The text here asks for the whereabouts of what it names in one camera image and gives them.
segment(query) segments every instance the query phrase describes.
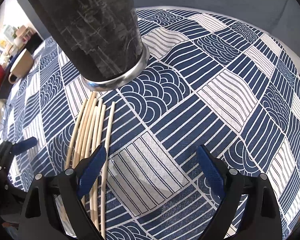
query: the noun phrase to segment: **round table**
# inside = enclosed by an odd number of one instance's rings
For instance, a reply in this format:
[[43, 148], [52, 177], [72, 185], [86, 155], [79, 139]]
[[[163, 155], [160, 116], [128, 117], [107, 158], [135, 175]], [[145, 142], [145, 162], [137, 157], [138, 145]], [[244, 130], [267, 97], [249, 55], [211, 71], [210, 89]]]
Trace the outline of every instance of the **round table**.
[[[282, 45], [238, 20], [190, 9], [138, 10], [138, 24], [150, 50], [148, 67], [129, 84], [100, 93], [104, 128], [116, 102], [107, 239], [199, 237], [220, 203], [196, 159], [201, 144], [244, 175], [267, 174], [287, 236], [300, 214], [300, 78]], [[38, 139], [10, 170], [24, 190], [35, 174], [63, 170], [76, 116], [90, 94], [52, 38], [34, 59], [12, 88], [3, 133], [13, 142]], [[104, 144], [105, 129], [102, 138]], [[238, 227], [246, 199], [227, 235]]]

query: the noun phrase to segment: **blue and white patterned tablecloth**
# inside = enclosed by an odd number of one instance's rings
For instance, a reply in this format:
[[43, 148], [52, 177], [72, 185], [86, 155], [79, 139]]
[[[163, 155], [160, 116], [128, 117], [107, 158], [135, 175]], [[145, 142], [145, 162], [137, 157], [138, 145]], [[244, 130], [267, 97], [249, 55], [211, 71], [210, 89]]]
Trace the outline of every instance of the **blue and white patterned tablecloth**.
[[[107, 179], [108, 240], [196, 239], [220, 199], [195, 151], [205, 144], [242, 174], [268, 175], [287, 236], [300, 214], [300, 78], [282, 45], [240, 21], [191, 10], [138, 11], [150, 49], [134, 81], [101, 93], [116, 101]], [[76, 116], [90, 91], [55, 41], [35, 52], [15, 85], [3, 137], [38, 138], [15, 159], [14, 185], [63, 170]], [[246, 196], [228, 234], [238, 227]]]

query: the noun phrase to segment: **metal screw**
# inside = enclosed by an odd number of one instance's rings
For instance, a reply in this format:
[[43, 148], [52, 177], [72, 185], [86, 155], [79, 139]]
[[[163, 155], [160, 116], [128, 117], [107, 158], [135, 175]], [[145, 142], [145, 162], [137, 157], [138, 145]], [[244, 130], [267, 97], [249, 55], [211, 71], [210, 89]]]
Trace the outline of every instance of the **metal screw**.
[[238, 171], [236, 169], [229, 169], [230, 174], [237, 175]]
[[66, 175], [71, 175], [73, 173], [73, 169], [67, 169], [65, 173]]
[[41, 178], [42, 178], [42, 174], [41, 174], [41, 173], [38, 173], [34, 178], [35, 178], [35, 179], [41, 179]]
[[261, 174], [260, 174], [260, 178], [261, 178], [261, 179], [264, 179], [264, 180], [268, 179], [267, 175], [264, 174], [264, 173], [261, 173]]

